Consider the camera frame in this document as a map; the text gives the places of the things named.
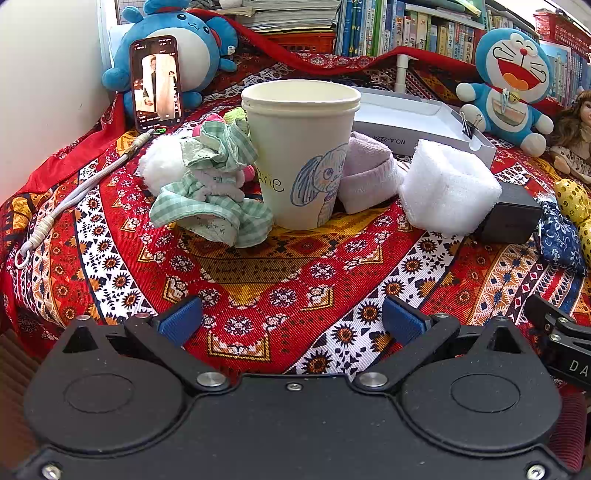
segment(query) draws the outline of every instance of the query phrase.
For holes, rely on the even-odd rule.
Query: blue gripper pad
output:
[[[157,318],[160,320],[158,332],[181,347],[201,325],[201,299],[196,296],[187,297]]]
[[[384,303],[382,303],[382,322],[384,328],[402,346],[405,346],[427,331],[424,321],[427,318],[426,315],[395,297],[388,296],[384,299]]]

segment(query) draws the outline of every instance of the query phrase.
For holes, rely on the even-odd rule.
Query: white box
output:
[[[425,100],[405,93],[357,88],[361,108],[353,130],[387,145],[394,154],[414,154],[420,139],[432,140],[469,153],[491,167],[496,147],[478,130],[470,140],[462,130],[462,119],[443,102]]]

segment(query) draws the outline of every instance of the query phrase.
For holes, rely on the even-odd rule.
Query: white wall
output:
[[[0,5],[0,202],[109,105],[96,0]]]

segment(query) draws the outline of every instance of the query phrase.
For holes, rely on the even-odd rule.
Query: black charger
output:
[[[486,244],[524,244],[537,228],[542,207],[525,187],[500,181],[503,193],[473,233]]]

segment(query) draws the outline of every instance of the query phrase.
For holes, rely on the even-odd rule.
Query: drawing on paper cup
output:
[[[308,160],[291,187],[291,202],[299,207],[308,205],[319,193],[326,194],[318,214],[317,226],[326,223],[332,215],[348,146],[349,144],[344,143],[324,155]]]

